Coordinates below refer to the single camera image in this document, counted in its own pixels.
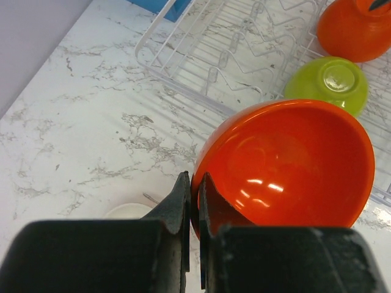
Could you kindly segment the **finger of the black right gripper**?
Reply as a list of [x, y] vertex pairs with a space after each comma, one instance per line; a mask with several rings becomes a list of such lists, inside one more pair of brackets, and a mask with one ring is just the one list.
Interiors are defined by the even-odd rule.
[[369, 6], [368, 11], [371, 12], [376, 9], [379, 9], [379, 8], [385, 6], [386, 4], [388, 4], [389, 2], [390, 2], [390, 0], [374, 0], [371, 3], [371, 5]]

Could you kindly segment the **orange plastic bowl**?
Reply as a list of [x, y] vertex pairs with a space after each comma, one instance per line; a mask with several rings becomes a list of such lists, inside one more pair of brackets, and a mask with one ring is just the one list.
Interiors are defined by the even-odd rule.
[[321, 14], [316, 35], [331, 56], [368, 62], [390, 49], [390, 1], [370, 10], [373, 1], [333, 1]]
[[375, 154], [347, 111], [324, 101], [282, 99], [232, 115], [206, 140], [191, 180], [195, 232], [206, 173], [253, 224], [350, 228], [369, 199]]

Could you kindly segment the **white wire dish rack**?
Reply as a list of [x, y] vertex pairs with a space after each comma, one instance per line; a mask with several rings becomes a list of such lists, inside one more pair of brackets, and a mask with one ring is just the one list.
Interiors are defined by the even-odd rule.
[[136, 60], [146, 69], [157, 60], [164, 68], [193, 57], [219, 69], [239, 65], [246, 76], [267, 60], [325, 56], [316, 24], [329, 1], [191, 1], [171, 22], [164, 16], [174, 2], [136, 46]]

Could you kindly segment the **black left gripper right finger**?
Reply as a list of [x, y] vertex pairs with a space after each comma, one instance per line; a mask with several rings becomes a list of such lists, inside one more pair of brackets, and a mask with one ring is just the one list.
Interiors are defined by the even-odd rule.
[[386, 292], [375, 258], [347, 228], [251, 225], [205, 174], [199, 188], [206, 292]]

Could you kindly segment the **orange bowl white inside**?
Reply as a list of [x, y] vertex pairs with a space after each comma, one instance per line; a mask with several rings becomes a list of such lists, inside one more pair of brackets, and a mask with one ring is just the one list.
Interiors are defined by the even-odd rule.
[[122, 204], [109, 211], [104, 219], [109, 220], [133, 220], [141, 219], [152, 210], [151, 207], [140, 203]]

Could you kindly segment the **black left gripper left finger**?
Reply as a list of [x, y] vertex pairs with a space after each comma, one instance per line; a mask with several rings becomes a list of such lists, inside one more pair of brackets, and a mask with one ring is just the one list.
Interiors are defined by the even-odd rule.
[[190, 180], [140, 219], [42, 220], [14, 238], [2, 292], [184, 292], [189, 271]]

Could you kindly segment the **lime green plastic bowl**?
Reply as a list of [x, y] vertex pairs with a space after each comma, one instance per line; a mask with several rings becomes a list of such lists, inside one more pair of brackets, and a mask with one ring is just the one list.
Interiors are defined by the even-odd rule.
[[358, 117], [367, 104], [369, 83], [364, 72], [351, 61], [321, 57], [301, 66], [291, 76], [283, 96], [325, 101]]

